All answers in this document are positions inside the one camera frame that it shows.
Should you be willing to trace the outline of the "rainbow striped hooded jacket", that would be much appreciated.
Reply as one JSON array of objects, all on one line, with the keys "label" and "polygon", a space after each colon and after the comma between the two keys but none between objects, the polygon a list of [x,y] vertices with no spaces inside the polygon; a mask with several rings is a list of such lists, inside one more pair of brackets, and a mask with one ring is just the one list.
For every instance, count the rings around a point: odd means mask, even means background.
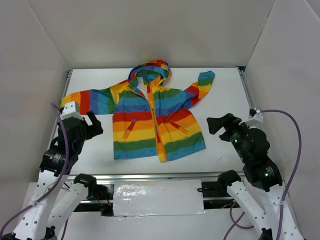
[{"label": "rainbow striped hooded jacket", "polygon": [[174,161],[206,148],[191,108],[208,94],[215,73],[201,72],[184,90],[164,86],[171,73],[167,62],[151,60],[108,88],[63,97],[60,106],[76,102],[82,115],[112,115],[116,160],[158,156],[162,163]]}]

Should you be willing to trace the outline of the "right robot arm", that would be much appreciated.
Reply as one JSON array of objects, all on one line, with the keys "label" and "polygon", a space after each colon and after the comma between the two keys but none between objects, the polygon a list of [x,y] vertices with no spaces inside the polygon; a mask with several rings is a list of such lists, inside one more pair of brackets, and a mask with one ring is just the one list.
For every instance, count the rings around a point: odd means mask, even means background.
[{"label": "right robot arm", "polygon": [[280,170],[268,156],[270,143],[264,131],[256,128],[262,123],[266,110],[250,109],[249,118],[242,120],[231,113],[220,118],[207,118],[209,133],[214,135],[220,129],[224,133],[220,140],[232,144],[244,164],[246,180],[257,191],[262,205],[252,197],[240,176],[229,170],[218,176],[217,189],[223,196],[230,195],[242,209],[242,215],[251,221],[261,240],[302,240],[303,236],[295,224],[286,201],[289,187],[297,171],[301,151],[302,136],[297,127],[297,158],[287,183]]}]

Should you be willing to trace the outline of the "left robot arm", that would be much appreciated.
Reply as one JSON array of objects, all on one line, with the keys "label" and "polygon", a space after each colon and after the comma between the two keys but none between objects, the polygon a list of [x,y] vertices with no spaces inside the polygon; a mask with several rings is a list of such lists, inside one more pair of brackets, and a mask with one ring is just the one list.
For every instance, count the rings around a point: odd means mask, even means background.
[{"label": "left robot arm", "polygon": [[0,231],[2,240],[56,240],[67,227],[68,219],[83,199],[98,194],[97,179],[89,174],[77,175],[60,201],[56,201],[86,140],[103,133],[101,122],[87,112],[91,124],[76,111],[65,117],[58,114],[58,136],[51,142],[40,164],[38,182],[29,205],[11,219],[22,216],[11,233]]}]

